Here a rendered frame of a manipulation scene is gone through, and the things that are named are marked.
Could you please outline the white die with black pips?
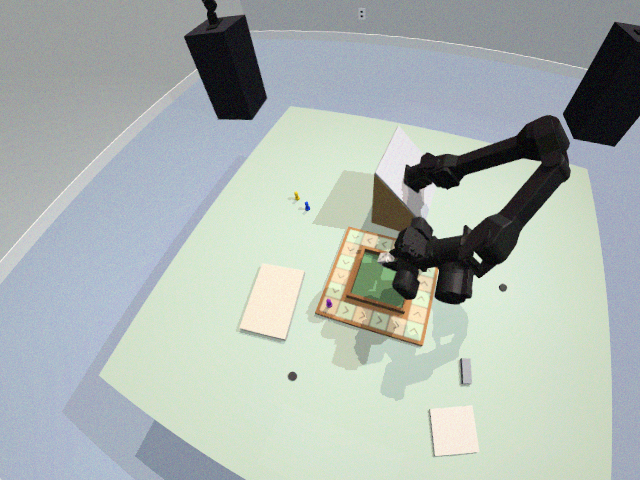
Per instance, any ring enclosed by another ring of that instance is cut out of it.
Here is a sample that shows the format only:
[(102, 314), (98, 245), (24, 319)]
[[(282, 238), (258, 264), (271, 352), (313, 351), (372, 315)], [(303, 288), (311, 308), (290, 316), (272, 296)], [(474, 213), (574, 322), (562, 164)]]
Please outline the white die with black pips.
[[(378, 261), (377, 261), (377, 262), (382, 266), (382, 264), (383, 264), (383, 263), (386, 263), (386, 262), (394, 262), (394, 259), (395, 259), (395, 258), (394, 258), (394, 257), (393, 257), (389, 252), (386, 252), (386, 253), (380, 253), (380, 255), (379, 255), (379, 258), (378, 258)], [(383, 266), (382, 266), (382, 267), (383, 267)], [(385, 268), (385, 267), (383, 267), (383, 268)]]

